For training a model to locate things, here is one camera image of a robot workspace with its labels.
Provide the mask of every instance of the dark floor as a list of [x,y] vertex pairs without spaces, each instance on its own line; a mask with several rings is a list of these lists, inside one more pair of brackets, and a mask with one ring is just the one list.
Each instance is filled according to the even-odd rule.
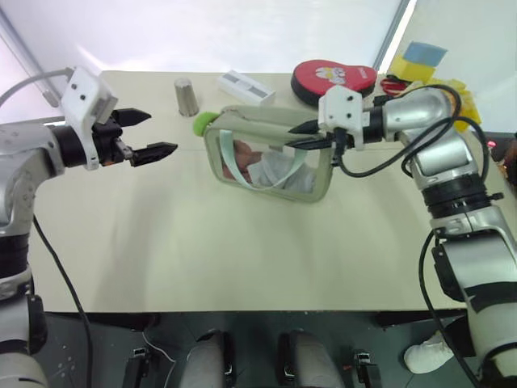
[[[278,386],[275,379],[276,341],[294,328],[311,331],[327,346],[337,365],[350,363],[353,349],[365,349],[380,366],[384,388],[470,387],[458,364],[451,360],[425,375],[413,375],[403,367],[401,355],[411,344],[421,342],[435,330],[432,322],[411,323],[382,330],[370,313],[265,312],[164,314],[156,327],[146,332],[157,346],[177,360],[169,387],[177,387],[189,349],[209,329],[228,331],[236,348],[237,387]],[[84,387],[85,346],[82,324],[72,318],[48,316],[48,342],[36,356],[52,388]],[[144,346],[140,332],[95,324],[94,387],[122,386],[125,363],[134,348]],[[475,359],[468,360],[477,367]],[[162,388],[170,363],[153,352],[149,376],[141,388]],[[360,385],[355,372],[343,372],[347,388]]]

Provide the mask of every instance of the red case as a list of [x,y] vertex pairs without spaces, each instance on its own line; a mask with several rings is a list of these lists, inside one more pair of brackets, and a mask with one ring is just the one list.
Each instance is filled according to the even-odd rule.
[[291,88],[304,103],[317,106],[317,101],[332,86],[343,85],[363,97],[373,92],[377,72],[367,66],[349,66],[315,59],[301,62],[293,71]]

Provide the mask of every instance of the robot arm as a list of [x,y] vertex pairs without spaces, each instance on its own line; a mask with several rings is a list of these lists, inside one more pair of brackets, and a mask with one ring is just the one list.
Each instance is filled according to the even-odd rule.
[[106,85],[77,68],[61,99],[68,125],[0,125],[0,386],[47,386],[39,365],[29,356],[46,340],[43,303],[27,294],[36,189],[66,167],[94,170],[124,160],[138,167],[177,148],[169,143],[143,150],[125,145],[120,140],[122,127],[139,124],[150,115],[136,109],[113,111],[115,103]]
[[[361,95],[334,86],[320,99],[318,124],[334,133],[341,160],[346,148],[361,150],[382,138],[415,150],[440,126],[413,141],[452,108],[444,92],[427,87],[363,112]],[[467,306],[483,381],[517,378],[517,245],[491,204],[496,198],[487,195],[476,161],[454,130],[417,152],[410,170],[441,241],[432,254],[442,289]]]

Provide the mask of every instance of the table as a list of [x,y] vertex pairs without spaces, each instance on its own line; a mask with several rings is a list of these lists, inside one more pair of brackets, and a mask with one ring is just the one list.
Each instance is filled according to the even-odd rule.
[[[169,158],[83,168],[42,185],[36,214],[75,284],[86,311],[423,310],[417,262],[430,215],[398,164],[352,179],[339,171],[326,197],[307,205],[260,196],[216,180],[192,118],[177,112],[174,80],[189,77],[202,111],[237,100],[218,91],[218,74],[108,71],[103,78],[118,108],[153,115],[124,130],[133,148],[179,144]],[[290,90],[288,74],[252,74],[277,90],[275,105],[308,109]],[[473,141],[480,155],[480,147]],[[370,145],[350,152],[363,171],[400,149]],[[487,186],[517,231],[515,199],[496,168]],[[36,234],[30,262],[46,310],[75,311],[52,259]],[[437,308],[445,297],[427,256],[427,283]]]

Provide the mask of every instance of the person's leg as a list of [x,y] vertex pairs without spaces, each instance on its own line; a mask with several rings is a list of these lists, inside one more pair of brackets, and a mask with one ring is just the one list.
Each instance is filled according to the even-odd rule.
[[[461,317],[445,327],[462,357],[474,356],[467,317]],[[437,331],[430,339],[409,347],[404,353],[407,369],[413,373],[429,373],[438,369],[453,357],[452,350]]]

